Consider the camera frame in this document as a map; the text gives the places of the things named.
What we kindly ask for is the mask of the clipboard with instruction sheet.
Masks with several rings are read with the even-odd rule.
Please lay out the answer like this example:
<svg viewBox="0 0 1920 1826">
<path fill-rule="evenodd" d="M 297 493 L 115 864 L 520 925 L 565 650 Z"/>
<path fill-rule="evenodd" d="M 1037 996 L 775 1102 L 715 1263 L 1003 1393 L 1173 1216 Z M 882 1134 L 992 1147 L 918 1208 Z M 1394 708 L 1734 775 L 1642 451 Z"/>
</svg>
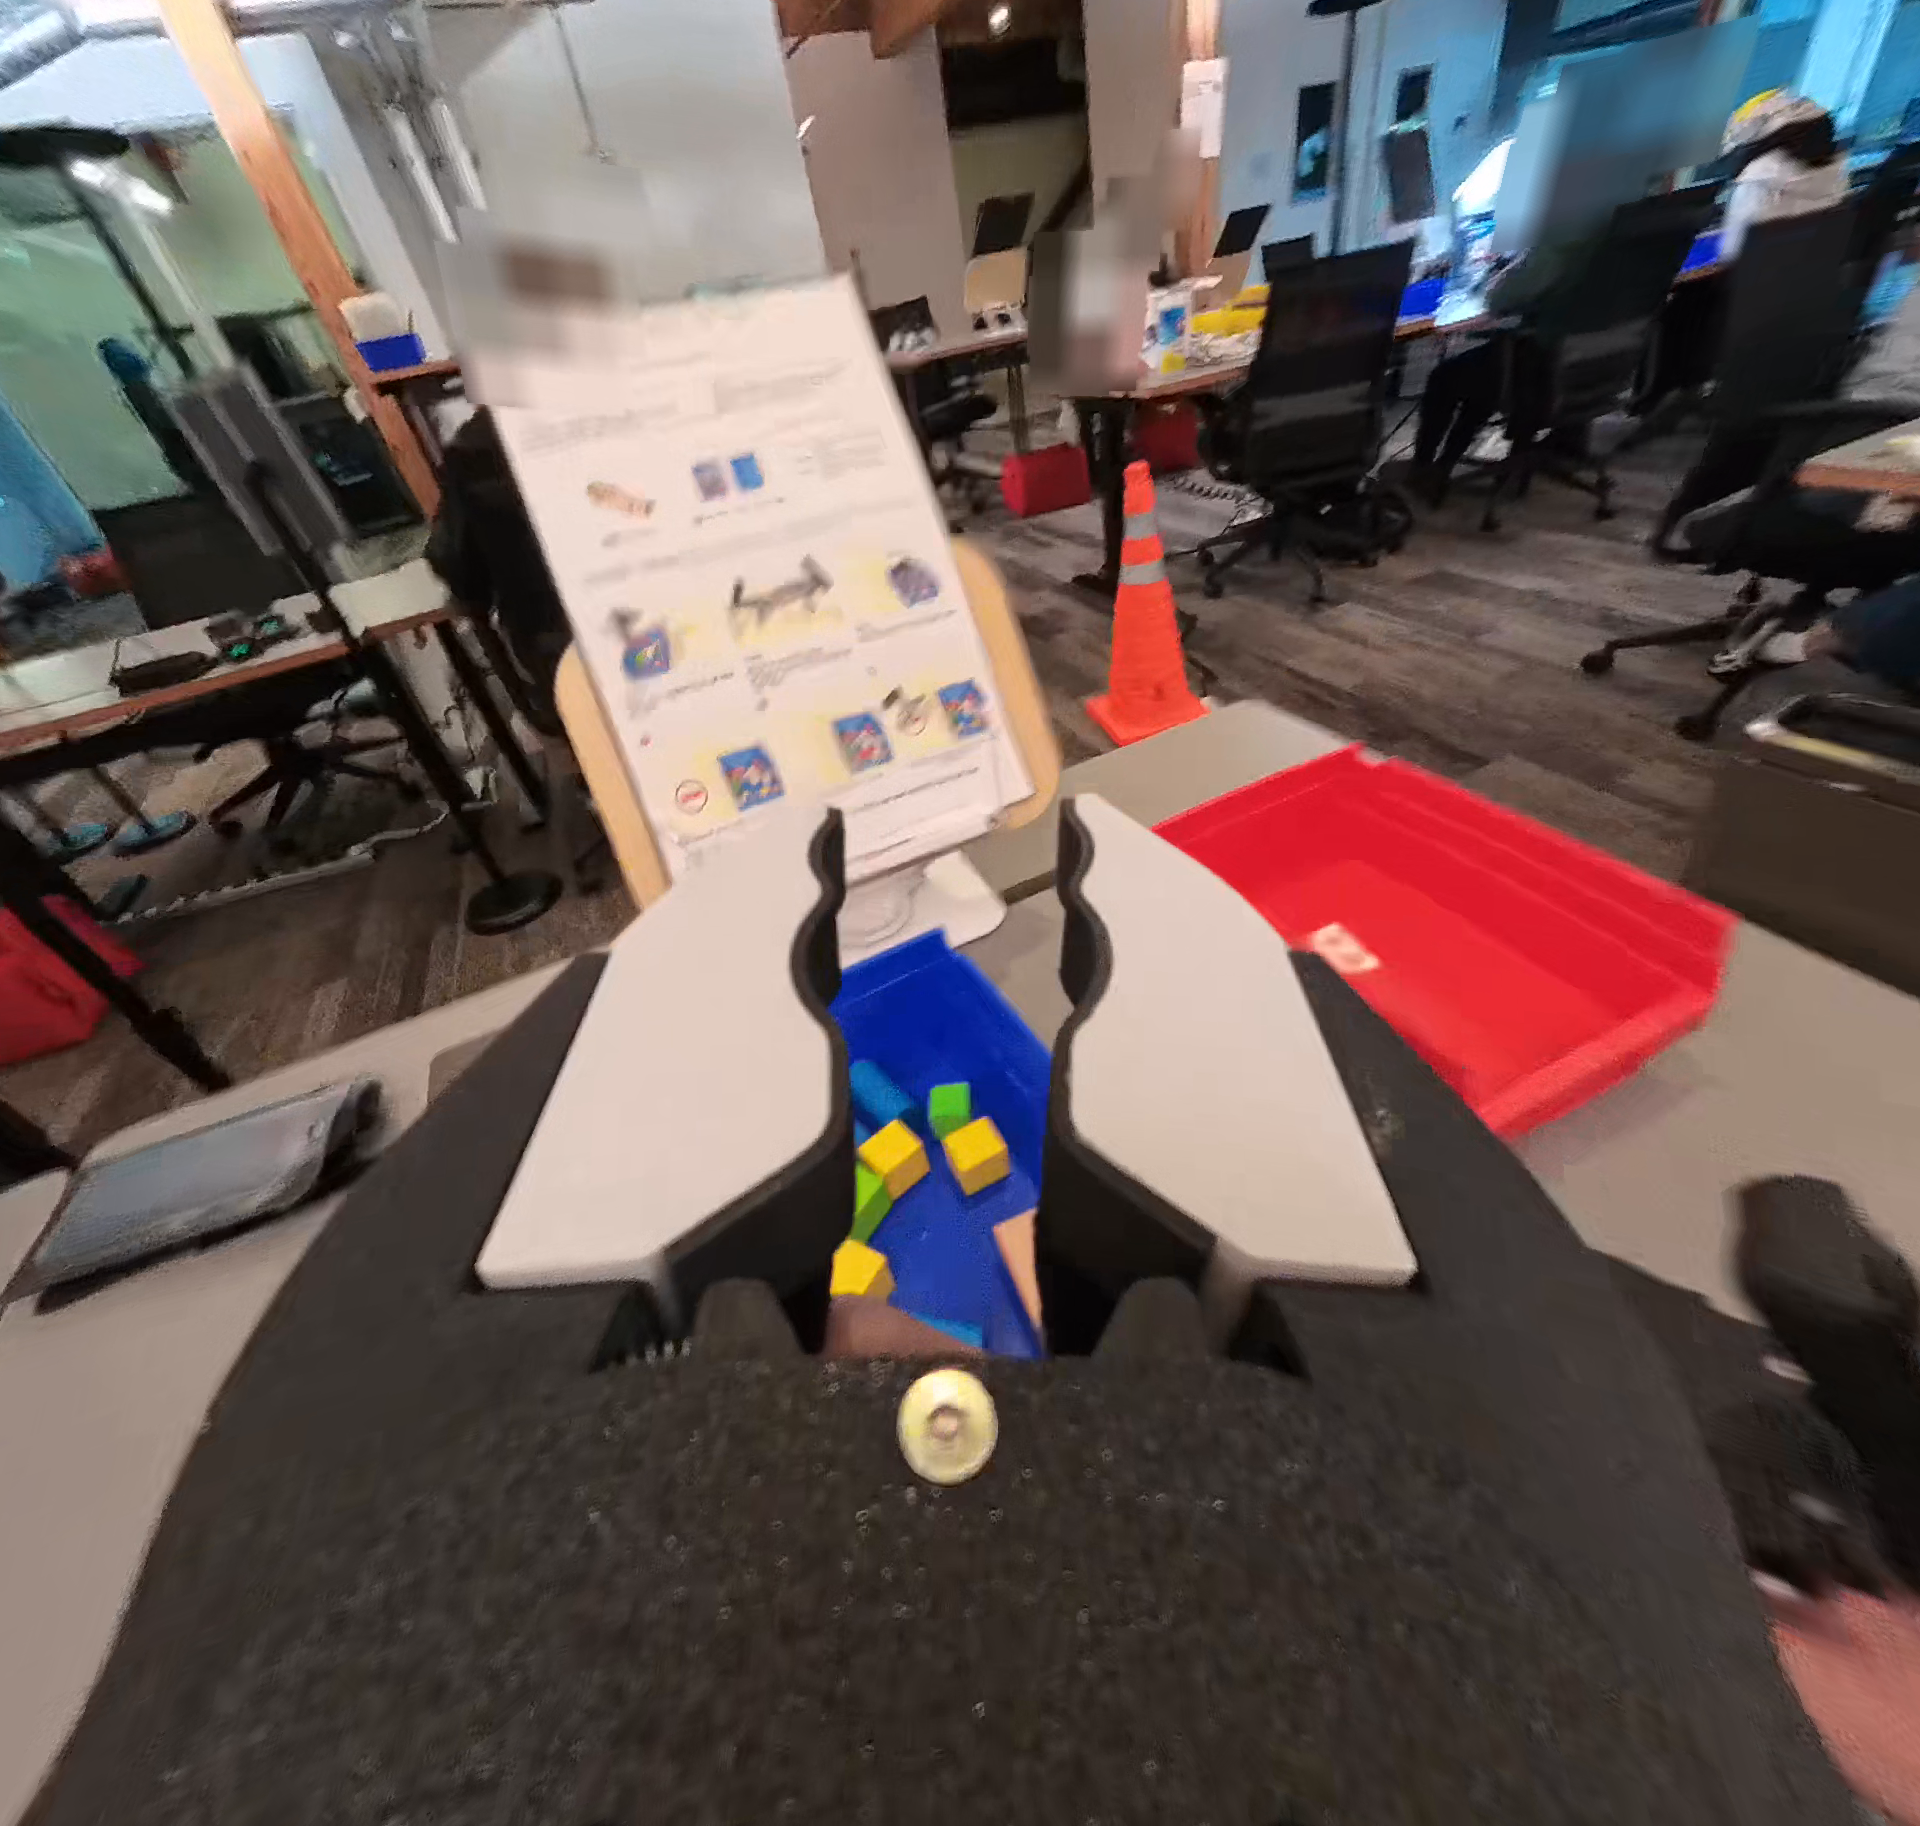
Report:
<svg viewBox="0 0 1920 1826">
<path fill-rule="evenodd" d="M 475 390 L 663 880 L 796 812 L 839 812 L 849 880 L 882 880 L 1037 800 L 849 276 L 503 323 Z"/>
</svg>

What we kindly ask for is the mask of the black keyboard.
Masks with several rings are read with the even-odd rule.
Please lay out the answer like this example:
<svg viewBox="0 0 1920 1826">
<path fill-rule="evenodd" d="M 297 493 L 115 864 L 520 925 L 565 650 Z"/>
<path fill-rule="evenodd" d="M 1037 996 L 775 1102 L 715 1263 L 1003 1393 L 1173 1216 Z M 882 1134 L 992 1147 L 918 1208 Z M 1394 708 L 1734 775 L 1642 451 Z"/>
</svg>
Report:
<svg viewBox="0 0 1920 1826">
<path fill-rule="evenodd" d="M 287 606 L 220 611 L 220 615 L 205 615 L 199 625 L 205 625 L 199 633 L 205 643 L 175 650 L 175 654 L 123 657 L 123 643 L 118 643 L 115 663 L 110 663 L 110 688 L 123 695 L 123 698 L 178 688 L 178 684 L 197 684 L 215 668 L 264 663 L 283 643 L 305 643 L 305 639 L 328 633 L 328 621 L 321 611 L 287 611 Z"/>
</svg>

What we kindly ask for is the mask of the black mesh office chair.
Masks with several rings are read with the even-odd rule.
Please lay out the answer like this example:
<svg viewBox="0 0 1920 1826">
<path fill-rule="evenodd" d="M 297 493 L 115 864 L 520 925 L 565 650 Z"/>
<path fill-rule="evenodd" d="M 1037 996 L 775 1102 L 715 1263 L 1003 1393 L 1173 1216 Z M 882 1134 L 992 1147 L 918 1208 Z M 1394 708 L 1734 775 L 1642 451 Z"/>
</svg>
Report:
<svg viewBox="0 0 1920 1826">
<path fill-rule="evenodd" d="M 1379 564 L 1407 547 L 1410 507 L 1379 484 L 1379 444 L 1410 263 L 1410 241 L 1379 241 L 1265 276 L 1251 364 L 1207 411 L 1212 472 L 1261 515 L 1195 547 L 1207 596 L 1223 596 L 1251 557 L 1297 557 L 1319 606 L 1332 559 Z"/>
</svg>

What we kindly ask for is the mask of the red bag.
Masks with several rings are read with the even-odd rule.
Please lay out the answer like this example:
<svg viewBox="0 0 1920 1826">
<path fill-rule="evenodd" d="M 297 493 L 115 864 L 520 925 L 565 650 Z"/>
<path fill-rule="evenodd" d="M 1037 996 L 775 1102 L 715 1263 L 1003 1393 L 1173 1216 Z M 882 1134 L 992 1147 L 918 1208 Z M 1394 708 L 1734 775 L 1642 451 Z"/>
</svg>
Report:
<svg viewBox="0 0 1920 1826">
<path fill-rule="evenodd" d="M 1015 520 L 1065 515 L 1096 497 L 1081 444 L 1015 446 L 999 462 L 999 497 Z"/>
</svg>

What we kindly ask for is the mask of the orange striped bar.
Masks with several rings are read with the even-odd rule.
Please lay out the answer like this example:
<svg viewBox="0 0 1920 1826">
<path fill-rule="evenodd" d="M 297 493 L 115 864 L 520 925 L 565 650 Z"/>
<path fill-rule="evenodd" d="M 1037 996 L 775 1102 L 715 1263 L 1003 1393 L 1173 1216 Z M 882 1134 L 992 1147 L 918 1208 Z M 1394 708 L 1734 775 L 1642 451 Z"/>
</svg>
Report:
<svg viewBox="0 0 1920 1826">
<path fill-rule="evenodd" d="M 1212 713 L 1212 698 L 1188 684 L 1150 462 L 1121 468 L 1112 657 L 1107 688 L 1088 698 L 1088 713 L 1119 745 L 1136 745 Z"/>
</svg>

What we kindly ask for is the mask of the blue plastic bin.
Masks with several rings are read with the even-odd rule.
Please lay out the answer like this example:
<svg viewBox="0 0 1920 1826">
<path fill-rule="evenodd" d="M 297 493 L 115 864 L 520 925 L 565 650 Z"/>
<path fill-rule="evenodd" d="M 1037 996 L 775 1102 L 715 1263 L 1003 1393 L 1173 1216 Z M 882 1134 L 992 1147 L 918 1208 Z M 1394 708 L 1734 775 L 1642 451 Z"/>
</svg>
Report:
<svg viewBox="0 0 1920 1826">
<path fill-rule="evenodd" d="M 942 937 L 842 974 L 829 1014 L 849 1048 L 856 1139 L 896 1117 L 927 1139 L 927 1175 L 869 1240 L 896 1271 L 890 1304 L 992 1358 L 1043 1358 L 999 1263 L 992 1224 L 1042 1208 L 1052 1048 Z M 1015 1171 L 978 1197 L 962 1197 L 927 1131 L 936 1078 L 967 1078 L 974 1111 L 992 1117 L 1015 1153 Z"/>
</svg>

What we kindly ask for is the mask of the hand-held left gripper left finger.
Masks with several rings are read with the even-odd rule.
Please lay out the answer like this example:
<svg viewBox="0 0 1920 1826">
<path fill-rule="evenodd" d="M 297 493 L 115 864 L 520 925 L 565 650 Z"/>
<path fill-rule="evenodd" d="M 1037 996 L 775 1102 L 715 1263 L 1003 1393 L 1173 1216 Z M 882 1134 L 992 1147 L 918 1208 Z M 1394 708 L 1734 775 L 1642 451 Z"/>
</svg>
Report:
<svg viewBox="0 0 1920 1826">
<path fill-rule="evenodd" d="M 615 943 L 479 1284 L 829 1289 L 856 1214 L 842 849 L 835 808 L 771 808 Z"/>
</svg>

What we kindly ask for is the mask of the person's right hand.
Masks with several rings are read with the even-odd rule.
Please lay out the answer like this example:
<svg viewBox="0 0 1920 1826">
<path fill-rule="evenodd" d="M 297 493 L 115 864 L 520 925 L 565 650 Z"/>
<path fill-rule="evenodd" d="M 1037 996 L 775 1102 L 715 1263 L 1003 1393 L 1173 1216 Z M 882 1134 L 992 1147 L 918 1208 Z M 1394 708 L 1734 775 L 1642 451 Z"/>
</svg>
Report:
<svg viewBox="0 0 1920 1826">
<path fill-rule="evenodd" d="M 1772 1643 L 1870 1818 L 1920 1818 L 1920 1601 L 1757 1574 Z"/>
</svg>

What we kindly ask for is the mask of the wooden table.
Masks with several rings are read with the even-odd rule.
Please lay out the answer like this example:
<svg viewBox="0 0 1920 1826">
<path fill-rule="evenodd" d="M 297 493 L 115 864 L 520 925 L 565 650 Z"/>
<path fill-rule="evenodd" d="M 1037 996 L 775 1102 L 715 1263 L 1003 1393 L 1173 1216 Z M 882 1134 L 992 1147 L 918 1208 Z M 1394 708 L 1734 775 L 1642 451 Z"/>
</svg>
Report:
<svg viewBox="0 0 1920 1826">
<path fill-rule="evenodd" d="M 1171 368 L 1171 375 L 1150 368 L 1150 375 L 1136 375 L 1132 390 L 1096 397 L 1088 411 L 1077 403 L 1065 403 L 1073 434 L 1062 444 L 1088 446 L 1092 488 L 1096 488 L 1092 506 L 1096 506 L 1096 520 L 1104 520 L 1104 559 L 1092 571 L 1073 575 L 1077 589 L 1092 589 L 1092 596 L 1119 589 L 1129 434 L 1136 425 L 1136 416 L 1150 416 L 1158 407 L 1188 407 L 1188 403 L 1207 407 L 1207 403 L 1229 397 L 1251 375 L 1254 328 L 1265 317 L 1265 293 L 1270 293 L 1270 283 L 1246 289 L 1223 307 L 1207 307 L 1198 314 L 1198 350 L 1207 356 L 1195 364 Z M 999 375 L 1003 379 L 999 403 L 1003 403 L 1010 451 L 1037 446 L 1032 335 L 1024 328 L 1003 323 L 1003 328 L 962 335 L 962 339 L 931 339 L 931 335 L 912 335 L 906 343 L 883 339 L 882 361 L 896 375 L 896 390 L 901 390 L 901 407 L 906 407 L 906 422 L 912 422 L 919 451 L 931 462 L 936 459 L 945 462 L 942 476 L 999 476 L 999 462 L 967 451 L 962 434 L 936 434 L 936 416 L 919 407 L 919 379 L 931 368 L 951 368 L 962 383 L 974 383 L 978 375 Z"/>
</svg>

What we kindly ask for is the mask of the grey bag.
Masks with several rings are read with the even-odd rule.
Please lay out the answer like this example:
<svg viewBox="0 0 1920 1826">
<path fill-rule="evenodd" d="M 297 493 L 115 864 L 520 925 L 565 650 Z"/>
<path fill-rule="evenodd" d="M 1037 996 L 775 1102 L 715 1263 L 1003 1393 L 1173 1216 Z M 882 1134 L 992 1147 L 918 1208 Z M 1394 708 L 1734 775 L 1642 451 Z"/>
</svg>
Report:
<svg viewBox="0 0 1920 1826">
<path fill-rule="evenodd" d="M 141 1153 L 88 1155 L 18 1263 L 4 1304 L 67 1297 L 297 1214 L 368 1166 L 380 1119 L 380 1078 L 351 1072 Z"/>
</svg>

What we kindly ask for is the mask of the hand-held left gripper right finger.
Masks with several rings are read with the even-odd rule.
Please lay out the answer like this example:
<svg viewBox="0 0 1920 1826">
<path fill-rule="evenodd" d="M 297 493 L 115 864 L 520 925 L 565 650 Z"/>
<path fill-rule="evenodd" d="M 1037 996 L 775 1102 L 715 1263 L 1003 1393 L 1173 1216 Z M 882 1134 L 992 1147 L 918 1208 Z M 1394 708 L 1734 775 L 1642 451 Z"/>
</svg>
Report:
<svg viewBox="0 0 1920 1826">
<path fill-rule="evenodd" d="M 1092 1297 L 1410 1284 L 1418 1245 L 1291 945 L 1107 799 L 1062 800 L 1037 1248 Z"/>
</svg>

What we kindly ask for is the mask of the black round stand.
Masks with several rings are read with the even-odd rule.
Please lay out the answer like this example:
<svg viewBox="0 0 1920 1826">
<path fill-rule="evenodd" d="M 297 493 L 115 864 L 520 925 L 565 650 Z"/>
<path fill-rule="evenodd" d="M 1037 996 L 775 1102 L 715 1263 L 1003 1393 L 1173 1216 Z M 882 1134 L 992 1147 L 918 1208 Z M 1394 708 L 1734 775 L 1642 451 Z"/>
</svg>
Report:
<svg viewBox="0 0 1920 1826">
<path fill-rule="evenodd" d="M 1323 259 L 1351 254 L 1351 210 L 1352 210 L 1352 93 L 1361 93 L 1361 62 L 1362 40 L 1361 23 L 1379 14 L 1394 0 L 1306 0 L 1306 19 L 1340 23 L 1340 77 L 1332 77 L 1332 122 L 1330 122 L 1330 225 L 1323 225 Z"/>
</svg>

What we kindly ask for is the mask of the red plastic bin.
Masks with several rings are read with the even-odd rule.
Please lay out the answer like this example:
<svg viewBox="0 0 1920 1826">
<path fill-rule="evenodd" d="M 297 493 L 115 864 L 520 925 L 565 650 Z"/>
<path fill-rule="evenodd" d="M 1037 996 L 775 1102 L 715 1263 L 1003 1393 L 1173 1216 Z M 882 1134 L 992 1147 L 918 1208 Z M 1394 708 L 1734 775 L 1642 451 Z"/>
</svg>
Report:
<svg viewBox="0 0 1920 1826">
<path fill-rule="evenodd" d="M 1498 1134 L 1688 1039 L 1734 917 L 1401 755 L 1344 745 L 1158 835 L 1319 950 Z"/>
</svg>

